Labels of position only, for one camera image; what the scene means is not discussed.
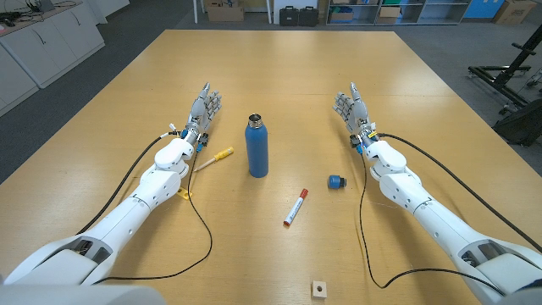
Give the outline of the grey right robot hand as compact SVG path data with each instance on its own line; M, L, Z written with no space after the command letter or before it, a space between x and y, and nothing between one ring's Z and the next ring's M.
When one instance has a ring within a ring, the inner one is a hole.
M354 82L350 84L351 95L339 91L335 96L333 110L345 121L352 135L367 136L374 132L375 124L370 120L368 108Z

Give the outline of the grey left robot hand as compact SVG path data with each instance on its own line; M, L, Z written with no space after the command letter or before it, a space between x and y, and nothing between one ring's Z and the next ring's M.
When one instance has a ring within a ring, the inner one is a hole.
M219 91L210 92L210 83L207 82L191 106L186 128L195 129L200 134L206 133L222 107L221 98Z

